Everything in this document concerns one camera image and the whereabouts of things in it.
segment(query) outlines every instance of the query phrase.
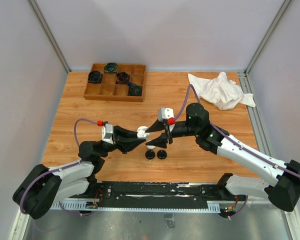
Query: white towel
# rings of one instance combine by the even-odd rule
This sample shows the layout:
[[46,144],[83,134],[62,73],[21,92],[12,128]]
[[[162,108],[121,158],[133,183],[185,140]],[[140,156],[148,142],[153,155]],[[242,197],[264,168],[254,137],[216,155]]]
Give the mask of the white towel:
[[256,107],[254,95],[252,93],[244,94],[235,81],[228,81],[225,72],[220,72],[219,76],[212,80],[199,78],[192,74],[188,74],[188,78],[198,97],[212,103],[220,110],[233,109],[238,103]]

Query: white wall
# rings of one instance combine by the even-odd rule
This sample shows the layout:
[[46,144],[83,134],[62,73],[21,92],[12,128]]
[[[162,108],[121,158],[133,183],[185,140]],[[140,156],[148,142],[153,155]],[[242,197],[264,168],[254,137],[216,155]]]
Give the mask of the white wall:
[[244,69],[283,0],[37,0],[72,70]]
[[66,73],[26,0],[0,0],[0,240],[14,191],[41,161]]
[[300,162],[300,0],[291,5],[250,78],[275,157]]

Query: wooden table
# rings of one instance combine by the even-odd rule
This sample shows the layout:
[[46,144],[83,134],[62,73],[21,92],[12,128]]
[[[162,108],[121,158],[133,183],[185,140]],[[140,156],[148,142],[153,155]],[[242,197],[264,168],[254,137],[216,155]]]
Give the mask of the wooden table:
[[[51,167],[78,159],[74,139],[74,123],[79,118],[109,121],[110,124],[136,131],[139,126],[151,126],[161,107],[173,108],[177,115],[189,84],[186,72],[148,72],[144,102],[117,102],[85,100],[83,97],[88,72],[70,72],[56,113],[46,147],[43,164]],[[218,76],[217,72],[192,72],[206,79]],[[236,72],[228,72],[228,79],[239,83]],[[196,102],[193,93],[188,103]],[[257,148],[247,108],[238,104],[232,110],[221,111],[201,100],[210,113],[210,120],[229,131],[244,143]],[[185,112],[179,120],[185,119]],[[79,142],[99,141],[101,128],[88,122],[77,127]],[[159,133],[151,133],[151,139]],[[256,175],[236,162],[202,150],[194,137],[173,139],[168,145],[167,158],[157,157],[151,162],[145,158],[147,147],[142,144],[128,154],[110,152],[102,170],[96,175],[101,181],[154,181],[154,182],[217,182],[224,173],[243,177]]]

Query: wooden box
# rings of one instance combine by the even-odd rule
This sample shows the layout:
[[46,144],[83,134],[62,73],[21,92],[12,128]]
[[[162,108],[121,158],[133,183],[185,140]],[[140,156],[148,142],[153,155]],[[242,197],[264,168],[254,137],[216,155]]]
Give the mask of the wooden box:
[[100,84],[88,83],[84,90],[86,100],[143,102],[146,93],[146,65],[141,64],[118,64],[118,73],[126,72],[130,75],[129,82],[142,86],[141,96],[128,96],[129,87],[126,84],[116,84],[116,73],[105,73],[106,63],[94,63],[92,71],[102,73]]

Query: gray floor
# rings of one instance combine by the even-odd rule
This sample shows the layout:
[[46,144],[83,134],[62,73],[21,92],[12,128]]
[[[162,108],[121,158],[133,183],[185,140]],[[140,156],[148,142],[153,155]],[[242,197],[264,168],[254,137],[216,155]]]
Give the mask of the gray floor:
[[175,228],[166,227],[164,215],[156,212],[99,211],[82,218],[50,210],[35,221],[36,226],[33,220],[28,224],[24,240],[292,239],[286,230],[283,213],[269,205],[246,206],[231,221],[215,213],[176,213]]

